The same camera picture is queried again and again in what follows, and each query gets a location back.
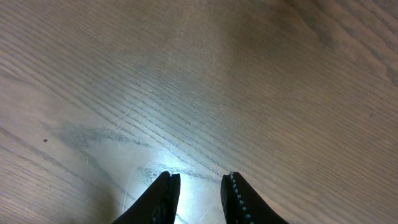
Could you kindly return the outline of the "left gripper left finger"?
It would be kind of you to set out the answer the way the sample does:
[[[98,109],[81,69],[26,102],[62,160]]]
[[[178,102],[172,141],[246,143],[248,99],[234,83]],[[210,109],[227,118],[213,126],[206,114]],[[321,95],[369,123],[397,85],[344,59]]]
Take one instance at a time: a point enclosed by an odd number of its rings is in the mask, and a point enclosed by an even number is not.
[[[180,181],[180,174],[162,172],[112,224],[174,224]]]

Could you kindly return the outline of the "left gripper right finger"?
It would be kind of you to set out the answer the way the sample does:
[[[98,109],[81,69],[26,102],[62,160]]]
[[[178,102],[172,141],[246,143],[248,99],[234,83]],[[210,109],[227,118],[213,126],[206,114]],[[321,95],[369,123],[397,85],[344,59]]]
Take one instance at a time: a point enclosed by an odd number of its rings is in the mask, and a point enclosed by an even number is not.
[[[289,224],[268,206],[239,172],[223,176],[220,195],[227,224]]]

